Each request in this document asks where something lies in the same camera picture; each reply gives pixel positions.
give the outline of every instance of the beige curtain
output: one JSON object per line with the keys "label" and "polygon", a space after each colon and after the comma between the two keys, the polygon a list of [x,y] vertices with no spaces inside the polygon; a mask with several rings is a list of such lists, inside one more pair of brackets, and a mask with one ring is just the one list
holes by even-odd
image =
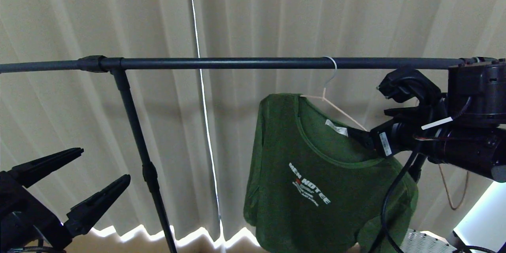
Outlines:
{"label": "beige curtain", "polygon": [[[503,57],[506,0],[0,0],[0,63],[109,57]],[[328,97],[372,128],[398,107],[375,87],[388,70],[339,70]],[[446,90],[445,71],[424,71]],[[259,101],[269,93],[318,95],[328,70],[127,71],[177,239],[203,227],[228,240],[247,227],[245,185]],[[203,100],[206,98],[208,147]],[[343,116],[320,104],[323,111]],[[122,174],[127,192],[96,225],[119,235],[161,230],[114,80],[82,71],[0,75],[0,168],[70,147],[77,161],[31,187],[60,219]],[[406,154],[398,156],[401,162]],[[213,180],[213,167],[217,193]],[[444,166],[454,199],[465,172]],[[449,209],[427,163],[411,227],[446,236],[489,181],[471,175]]]}

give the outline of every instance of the green t-shirt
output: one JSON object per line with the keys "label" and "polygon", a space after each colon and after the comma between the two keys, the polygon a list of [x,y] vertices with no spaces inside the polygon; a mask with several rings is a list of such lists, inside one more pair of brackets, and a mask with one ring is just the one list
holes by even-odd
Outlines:
{"label": "green t-shirt", "polygon": [[[364,252],[380,232],[381,204],[401,165],[339,134],[328,119],[298,94],[260,103],[244,218],[267,251],[339,253],[359,242]],[[389,200],[387,221],[399,245],[417,197],[406,175]],[[393,251],[387,240],[376,249]]]}

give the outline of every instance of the brown rope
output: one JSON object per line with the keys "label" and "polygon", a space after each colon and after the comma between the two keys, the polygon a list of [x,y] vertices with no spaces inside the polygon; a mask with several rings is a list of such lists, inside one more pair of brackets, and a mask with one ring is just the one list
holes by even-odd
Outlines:
{"label": "brown rope", "polygon": [[457,206],[453,205],[453,202],[450,197],[450,191],[448,190],[448,185],[446,184],[446,179],[443,174],[443,167],[441,167],[441,164],[438,164],[439,166],[439,172],[441,173],[441,178],[443,179],[444,189],[446,191],[446,197],[448,197],[448,203],[450,204],[450,208],[452,210],[458,210],[460,206],[464,203],[464,198],[466,197],[466,192],[468,190],[468,184],[469,184],[469,171],[466,171],[466,184],[464,185],[464,193],[462,194],[462,199],[459,202]]}

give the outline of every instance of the curtain fold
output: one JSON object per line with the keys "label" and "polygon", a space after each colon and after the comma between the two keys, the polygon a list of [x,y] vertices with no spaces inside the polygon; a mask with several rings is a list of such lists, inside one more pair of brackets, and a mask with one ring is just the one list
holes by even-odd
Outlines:
{"label": "curtain fold", "polygon": [[[0,61],[195,57],[189,0],[0,0]],[[127,71],[176,237],[220,234],[198,71]],[[65,221],[71,206],[122,174],[126,192],[96,224],[119,235],[161,230],[119,91],[110,74],[0,76],[1,167],[70,147],[83,156],[29,190]]]}
{"label": "curtain fold", "polygon": [[[194,0],[203,57],[502,57],[505,0]],[[399,107],[376,90],[390,70],[339,70],[327,98],[368,129]],[[423,71],[443,91],[445,71]],[[204,84],[225,238],[242,217],[258,103],[269,93],[320,96],[328,70],[208,70]],[[349,125],[341,114],[323,111]],[[404,163],[406,153],[397,155]],[[465,172],[444,165],[459,197]],[[427,163],[412,228],[446,236],[489,181],[472,175],[466,203],[448,212],[437,165]]]}

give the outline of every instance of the clothes hanger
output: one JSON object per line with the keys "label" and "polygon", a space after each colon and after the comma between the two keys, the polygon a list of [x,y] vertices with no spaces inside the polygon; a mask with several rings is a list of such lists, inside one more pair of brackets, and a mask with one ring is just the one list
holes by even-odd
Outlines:
{"label": "clothes hanger", "polygon": [[363,130],[365,130],[366,132],[368,132],[368,130],[363,126],[361,125],[357,120],[355,120],[354,118],[352,118],[350,115],[348,115],[345,111],[343,111],[342,109],[340,109],[338,106],[334,105],[331,101],[327,100],[327,98],[325,98],[325,93],[327,92],[327,84],[329,82],[332,81],[332,79],[334,79],[334,77],[336,76],[336,74],[338,73],[338,64],[336,63],[336,61],[332,58],[332,57],[325,57],[325,58],[328,58],[330,60],[332,60],[332,62],[334,63],[334,74],[332,75],[332,77],[327,80],[327,82],[325,82],[325,84],[323,85],[323,94],[322,96],[310,96],[310,95],[300,95],[301,97],[304,97],[304,98],[315,98],[315,99],[321,99],[323,102],[327,102],[329,103],[329,105],[331,105],[332,107],[334,107],[334,109],[338,110],[340,113],[342,113],[344,116],[346,116],[347,118],[349,118],[350,120],[352,120],[352,122],[356,123],[356,125],[358,125],[359,127],[361,127]]}

